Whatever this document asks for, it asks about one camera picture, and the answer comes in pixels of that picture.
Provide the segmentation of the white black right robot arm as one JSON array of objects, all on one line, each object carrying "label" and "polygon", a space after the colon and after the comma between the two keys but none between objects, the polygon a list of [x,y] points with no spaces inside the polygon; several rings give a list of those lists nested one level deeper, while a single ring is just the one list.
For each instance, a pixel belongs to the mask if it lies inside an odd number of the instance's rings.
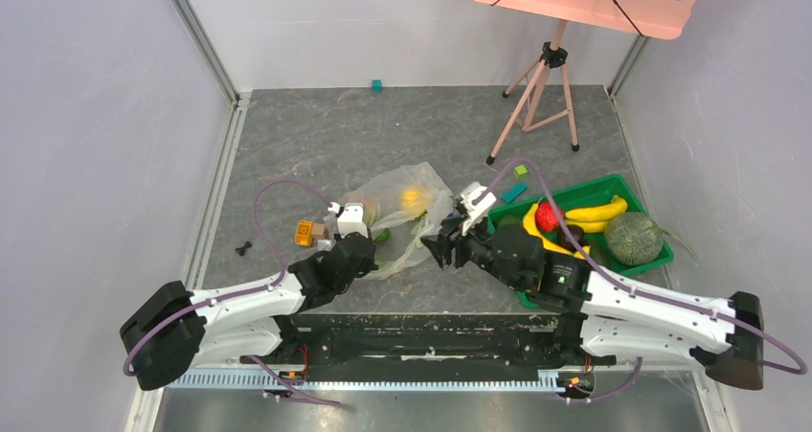
[{"label": "white black right robot arm", "polygon": [[462,230],[459,216],[421,243],[441,268],[479,267],[563,318],[555,355],[686,360],[730,387],[760,390],[763,324],[759,298],[738,291],[709,298],[641,283],[575,256],[550,251],[520,225]]}]

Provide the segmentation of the clear plastic bag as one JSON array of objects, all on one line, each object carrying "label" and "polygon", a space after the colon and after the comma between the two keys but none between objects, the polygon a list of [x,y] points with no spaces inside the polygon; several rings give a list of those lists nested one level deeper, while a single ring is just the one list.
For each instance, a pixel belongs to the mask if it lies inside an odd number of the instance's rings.
[{"label": "clear plastic bag", "polygon": [[[432,205],[420,218],[412,218],[400,210],[400,193],[407,188],[422,188],[432,197]],[[430,259],[431,253],[420,238],[436,234],[441,222],[453,211],[451,190],[427,162],[381,173],[358,189],[345,193],[338,202],[364,205],[364,222],[372,232],[372,239],[384,228],[391,230],[387,242],[375,244],[378,269],[366,276],[368,280],[385,280]]]}]

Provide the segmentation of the single yellow banana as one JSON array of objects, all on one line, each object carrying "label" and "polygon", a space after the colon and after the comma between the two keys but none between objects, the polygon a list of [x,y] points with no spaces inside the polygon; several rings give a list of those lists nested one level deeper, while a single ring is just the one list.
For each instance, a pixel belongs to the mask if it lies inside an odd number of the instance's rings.
[{"label": "single yellow banana", "polygon": [[571,251],[557,245],[556,243],[548,240],[547,238],[545,238],[541,234],[541,232],[539,231],[539,229],[538,229],[538,227],[536,225],[536,221],[535,221],[535,213],[536,213],[536,210],[538,209],[538,207],[539,207],[538,203],[533,203],[530,206],[530,208],[528,209],[528,211],[525,213],[525,215],[523,216],[523,218],[522,218],[522,226],[523,226],[524,230],[529,235],[541,239],[541,243],[542,243],[543,247],[547,251],[552,251],[554,253],[565,254],[565,255],[573,256],[575,258],[584,260],[584,256],[581,253],[579,253],[579,252],[575,252],[575,253],[571,252]]}]

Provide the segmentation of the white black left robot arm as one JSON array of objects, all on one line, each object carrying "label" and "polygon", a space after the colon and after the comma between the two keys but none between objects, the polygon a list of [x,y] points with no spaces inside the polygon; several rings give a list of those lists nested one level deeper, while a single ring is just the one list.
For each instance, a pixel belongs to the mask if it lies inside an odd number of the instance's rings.
[{"label": "white black left robot arm", "polygon": [[353,233],[265,279],[196,290],[180,281],[163,284],[119,330],[123,372],[151,391],[192,367],[229,358],[289,362],[301,349],[291,316],[331,303],[376,270],[375,250],[372,240]]}]

